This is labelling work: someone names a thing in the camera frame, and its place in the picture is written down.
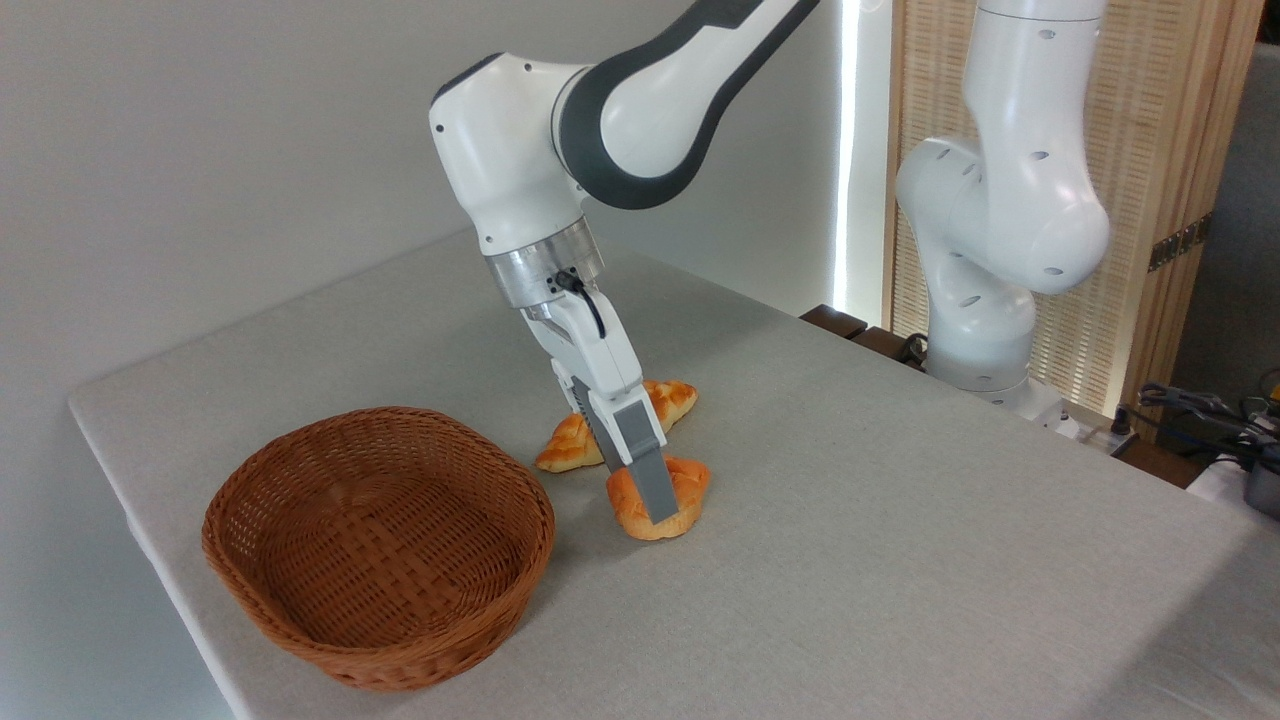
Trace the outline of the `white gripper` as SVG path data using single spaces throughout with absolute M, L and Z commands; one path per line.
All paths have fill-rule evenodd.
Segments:
M 666 434 L 643 370 L 612 302 L 595 288 L 561 292 L 521 310 L 550 355 L 566 398 L 582 414 L 611 471 L 626 469 L 653 524 L 678 511 L 662 450 Z

